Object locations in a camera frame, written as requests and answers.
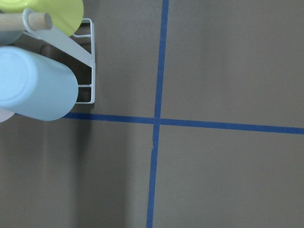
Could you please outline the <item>grey plastic cup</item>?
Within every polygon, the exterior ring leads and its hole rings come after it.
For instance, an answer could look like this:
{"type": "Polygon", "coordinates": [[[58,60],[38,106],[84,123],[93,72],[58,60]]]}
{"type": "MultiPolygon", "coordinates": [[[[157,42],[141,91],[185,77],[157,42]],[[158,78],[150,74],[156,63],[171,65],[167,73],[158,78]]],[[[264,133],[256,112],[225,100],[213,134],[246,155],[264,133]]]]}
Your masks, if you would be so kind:
{"type": "Polygon", "coordinates": [[[1,31],[0,32],[0,45],[1,46],[7,46],[15,41],[17,41],[21,35],[23,34],[23,31],[1,31]]]}

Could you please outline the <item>yellow plastic cup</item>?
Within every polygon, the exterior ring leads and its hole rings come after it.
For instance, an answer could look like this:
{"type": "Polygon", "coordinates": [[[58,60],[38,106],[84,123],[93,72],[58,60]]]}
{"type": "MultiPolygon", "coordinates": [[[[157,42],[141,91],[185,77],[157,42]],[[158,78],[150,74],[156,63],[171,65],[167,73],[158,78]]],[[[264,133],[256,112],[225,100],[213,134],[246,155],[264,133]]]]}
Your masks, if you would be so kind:
{"type": "Polygon", "coordinates": [[[53,24],[67,36],[80,27],[84,15],[82,0],[2,0],[0,10],[5,13],[20,13],[30,8],[35,12],[47,12],[53,24]]]}

